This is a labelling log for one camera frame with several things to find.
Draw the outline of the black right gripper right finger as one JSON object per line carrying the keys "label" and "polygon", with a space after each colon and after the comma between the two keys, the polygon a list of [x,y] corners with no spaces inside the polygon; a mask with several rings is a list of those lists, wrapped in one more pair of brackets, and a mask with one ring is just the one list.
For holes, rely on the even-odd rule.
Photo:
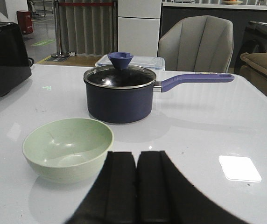
{"label": "black right gripper right finger", "polygon": [[138,164],[141,224],[243,224],[202,194],[165,151],[141,152]]}

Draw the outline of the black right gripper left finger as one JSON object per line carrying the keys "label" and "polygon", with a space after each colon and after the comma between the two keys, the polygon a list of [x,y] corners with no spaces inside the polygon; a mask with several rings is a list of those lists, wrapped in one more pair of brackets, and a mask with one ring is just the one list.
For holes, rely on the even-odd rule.
{"label": "black right gripper left finger", "polygon": [[67,224],[136,223],[136,168],[131,152],[108,152],[89,192]]}

